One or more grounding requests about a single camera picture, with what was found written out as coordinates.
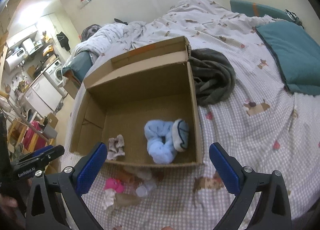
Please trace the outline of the dark grey folded cloth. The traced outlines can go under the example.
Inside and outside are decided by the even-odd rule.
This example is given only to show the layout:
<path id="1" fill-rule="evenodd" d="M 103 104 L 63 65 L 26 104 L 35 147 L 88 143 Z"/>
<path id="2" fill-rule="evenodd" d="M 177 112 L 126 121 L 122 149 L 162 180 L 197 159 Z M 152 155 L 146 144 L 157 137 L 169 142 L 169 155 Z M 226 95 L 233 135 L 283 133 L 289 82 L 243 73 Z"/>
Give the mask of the dark grey folded cloth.
<path id="1" fill-rule="evenodd" d="M 189 63 L 198 105 L 214 105 L 229 98 L 236 74 L 224 54 L 208 48 L 191 50 Z"/>

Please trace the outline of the checked dog print bedsheet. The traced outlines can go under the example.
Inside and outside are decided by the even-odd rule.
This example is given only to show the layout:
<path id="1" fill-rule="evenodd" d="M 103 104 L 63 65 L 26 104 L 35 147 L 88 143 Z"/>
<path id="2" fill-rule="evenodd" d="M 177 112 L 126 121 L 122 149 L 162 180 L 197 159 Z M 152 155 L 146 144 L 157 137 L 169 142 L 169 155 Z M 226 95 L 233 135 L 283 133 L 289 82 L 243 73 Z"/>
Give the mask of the checked dog print bedsheet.
<path id="1" fill-rule="evenodd" d="M 197 112 L 202 136 L 201 164 L 173 167 L 134 167 L 105 160 L 83 200 L 104 229 L 213 229 L 227 211 L 234 195 L 226 189 L 209 158 L 209 147 L 218 142 L 242 166 L 257 173 L 281 172 L 289 197 L 292 225 L 307 223 L 311 207 L 319 200 L 319 95 L 286 90 L 272 54 L 256 27 L 274 23 L 269 16 L 248 17 L 226 10 L 210 0 L 183 0 L 167 14 L 147 25 L 134 49 L 185 37 L 191 50 L 213 49 L 225 55 L 234 68 L 235 87 L 225 101 L 200 106 Z M 127 53 L 113 46 L 97 57 L 86 77 L 112 58 Z M 84 82 L 79 92 L 84 92 Z M 74 166 L 83 156 L 70 151 L 80 97 L 66 133 L 63 167 Z M 143 182 L 140 170 L 150 170 L 157 188 L 140 197 L 136 206 L 103 210 L 104 186 L 117 171 L 135 175 L 123 193 L 135 195 Z"/>

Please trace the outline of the open brown cardboard box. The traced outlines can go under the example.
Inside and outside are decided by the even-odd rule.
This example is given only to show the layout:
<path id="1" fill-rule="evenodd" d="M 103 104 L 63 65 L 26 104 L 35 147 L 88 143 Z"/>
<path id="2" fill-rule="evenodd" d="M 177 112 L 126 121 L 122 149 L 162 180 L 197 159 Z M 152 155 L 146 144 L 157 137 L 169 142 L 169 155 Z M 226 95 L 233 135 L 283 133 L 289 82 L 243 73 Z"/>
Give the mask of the open brown cardboard box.
<path id="1" fill-rule="evenodd" d="M 125 156 L 116 164 L 155 167 L 147 151 L 145 124 L 154 119 L 189 125 L 189 144 L 173 167 L 201 164 L 202 136 L 194 80 L 189 63 L 191 47 L 177 37 L 118 55 L 84 79 L 80 108 L 70 151 L 87 155 L 98 142 L 124 137 Z"/>

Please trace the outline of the white fluffy plush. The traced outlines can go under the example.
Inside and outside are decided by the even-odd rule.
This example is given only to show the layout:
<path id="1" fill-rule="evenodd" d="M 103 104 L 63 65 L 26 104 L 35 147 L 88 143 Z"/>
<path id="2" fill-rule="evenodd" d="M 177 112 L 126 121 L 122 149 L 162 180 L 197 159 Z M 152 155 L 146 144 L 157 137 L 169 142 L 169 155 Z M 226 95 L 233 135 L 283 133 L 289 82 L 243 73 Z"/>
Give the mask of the white fluffy plush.
<path id="1" fill-rule="evenodd" d="M 136 189 L 138 197 L 146 197 L 157 188 L 157 181 L 150 170 L 140 170 L 137 177 L 143 181 Z"/>

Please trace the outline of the light blue fluffy plush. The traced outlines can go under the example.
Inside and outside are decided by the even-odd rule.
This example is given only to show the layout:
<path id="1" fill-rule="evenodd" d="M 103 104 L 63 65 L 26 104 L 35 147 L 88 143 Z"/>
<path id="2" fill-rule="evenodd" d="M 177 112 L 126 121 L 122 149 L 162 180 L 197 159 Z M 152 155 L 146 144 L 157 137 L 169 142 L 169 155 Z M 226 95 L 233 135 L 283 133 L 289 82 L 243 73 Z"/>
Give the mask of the light blue fluffy plush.
<path id="1" fill-rule="evenodd" d="M 150 120 L 144 127 L 147 151 L 155 164 L 170 164 L 176 157 L 172 139 L 173 122 Z"/>

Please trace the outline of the white washing machine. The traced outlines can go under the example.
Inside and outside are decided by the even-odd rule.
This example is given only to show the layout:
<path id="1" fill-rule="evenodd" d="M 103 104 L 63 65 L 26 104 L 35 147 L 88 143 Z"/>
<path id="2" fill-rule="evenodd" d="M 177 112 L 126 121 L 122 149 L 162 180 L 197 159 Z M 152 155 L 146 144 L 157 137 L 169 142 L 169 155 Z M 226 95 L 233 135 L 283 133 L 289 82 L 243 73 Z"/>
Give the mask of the white washing machine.
<path id="1" fill-rule="evenodd" d="M 44 76 L 57 88 L 63 86 L 62 63 L 59 59 L 55 60 L 48 66 L 44 72 Z"/>

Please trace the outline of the black garment hanging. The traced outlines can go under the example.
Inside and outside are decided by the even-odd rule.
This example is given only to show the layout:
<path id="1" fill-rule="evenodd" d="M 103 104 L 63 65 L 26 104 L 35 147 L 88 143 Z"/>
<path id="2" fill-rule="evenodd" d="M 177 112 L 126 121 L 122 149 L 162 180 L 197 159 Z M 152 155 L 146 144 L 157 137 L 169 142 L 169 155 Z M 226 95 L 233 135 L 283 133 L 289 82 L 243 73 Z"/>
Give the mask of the black garment hanging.
<path id="1" fill-rule="evenodd" d="M 69 45 L 69 39 L 68 37 L 63 33 L 60 32 L 56 35 L 58 42 L 60 43 L 60 46 L 64 48 L 66 51 L 70 51 L 70 45 Z"/>

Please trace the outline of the white and blue sock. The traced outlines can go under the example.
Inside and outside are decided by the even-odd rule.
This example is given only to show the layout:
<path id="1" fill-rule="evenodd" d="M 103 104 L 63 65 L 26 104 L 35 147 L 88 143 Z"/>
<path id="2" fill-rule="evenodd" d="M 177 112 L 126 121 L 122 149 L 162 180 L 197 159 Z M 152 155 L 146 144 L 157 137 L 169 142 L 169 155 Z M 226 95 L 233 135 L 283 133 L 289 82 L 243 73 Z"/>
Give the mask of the white and blue sock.
<path id="1" fill-rule="evenodd" d="M 188 147 L 189 125 L 183 119 L 177 119 L 172 125 L 172 140 L 178 152 L 184 152 Z"/>

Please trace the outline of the small cardboard box on floor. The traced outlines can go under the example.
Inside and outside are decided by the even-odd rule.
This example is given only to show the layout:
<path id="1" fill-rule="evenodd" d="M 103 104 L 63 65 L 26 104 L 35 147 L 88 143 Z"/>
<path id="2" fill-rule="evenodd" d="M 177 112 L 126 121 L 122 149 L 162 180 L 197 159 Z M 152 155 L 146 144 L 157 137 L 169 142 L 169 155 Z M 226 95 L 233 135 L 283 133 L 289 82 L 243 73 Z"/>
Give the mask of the small cardboard box on floor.
<path id="1" fill-rule="evenodd" d="M 45 120 L 47 121 L 47 124 L 50 125 L 53 129 L 56 128 L 57 123 L 58 123 L 58 121 L 59 121 L 59 120 L 57 119 L 57 117 L 56 117 L 52 112 L 50 112 L 50 113 L 46 116 Z"/>

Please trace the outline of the brown soft tube toy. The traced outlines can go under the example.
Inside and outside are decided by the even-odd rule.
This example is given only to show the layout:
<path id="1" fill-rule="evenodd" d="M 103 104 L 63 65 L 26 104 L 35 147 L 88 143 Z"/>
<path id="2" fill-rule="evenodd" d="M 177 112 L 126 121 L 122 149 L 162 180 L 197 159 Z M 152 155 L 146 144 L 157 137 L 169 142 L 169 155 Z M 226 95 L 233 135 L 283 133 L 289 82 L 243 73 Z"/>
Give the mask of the brown soft tube toy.
<path id="1" fill-rule="evenodd" d="M 129 173 L 125 170 L 117 171 L 116 178 L 126 184 L 134 184 L 134 182 L 135 182 L 135 175 L 132 173 Z"/>

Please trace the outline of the beige cloth with tag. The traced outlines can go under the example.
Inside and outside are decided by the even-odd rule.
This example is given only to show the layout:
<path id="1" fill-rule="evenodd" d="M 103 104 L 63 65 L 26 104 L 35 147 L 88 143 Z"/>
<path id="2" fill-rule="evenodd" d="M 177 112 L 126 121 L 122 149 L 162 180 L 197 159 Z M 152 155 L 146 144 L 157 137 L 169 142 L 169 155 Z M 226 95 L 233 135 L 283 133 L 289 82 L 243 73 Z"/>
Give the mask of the beige cloth with tag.
<path id="1" fill-rule="evenodd" d="M 113 210 L 121 207 L 136 206 L 140 204 L 141 198 L 126 193 L 117 193 L 114 189 L 104 190 L 102 208 L 103 210 Z"/>

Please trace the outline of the pink soft ball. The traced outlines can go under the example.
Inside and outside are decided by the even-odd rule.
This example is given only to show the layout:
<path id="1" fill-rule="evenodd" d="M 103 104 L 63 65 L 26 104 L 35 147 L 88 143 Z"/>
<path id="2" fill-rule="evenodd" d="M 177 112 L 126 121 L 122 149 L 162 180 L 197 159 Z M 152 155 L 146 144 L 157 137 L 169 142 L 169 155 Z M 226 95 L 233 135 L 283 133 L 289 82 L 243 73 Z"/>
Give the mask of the pink soft ball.
<path id="1" fill-rule="evenodd" d="M 116 193 L 123 193 L 125 186 L 119 179 L 108 178 L 105 182 L 104 190 L 113 189 Z"/>

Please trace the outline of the teal headboard cushion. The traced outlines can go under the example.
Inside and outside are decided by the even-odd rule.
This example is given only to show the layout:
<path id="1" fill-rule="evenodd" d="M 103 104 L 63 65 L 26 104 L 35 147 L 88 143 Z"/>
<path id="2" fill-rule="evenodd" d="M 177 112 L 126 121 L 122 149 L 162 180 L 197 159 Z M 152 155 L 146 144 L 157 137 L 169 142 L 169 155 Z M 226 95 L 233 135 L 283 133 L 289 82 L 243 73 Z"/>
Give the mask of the teal headboard cushion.
<path id="1" fill-rule="evenodd" d="M 300 21 L 297 15 L 289 10 L 279 10 L 268 5 L 243 0 L 230 0 L 229 3 L 232 12 L 242 13 L 248 17 L 263 17 L 269 15 L 275 19 L 284 19 L 294 23 Z"/>

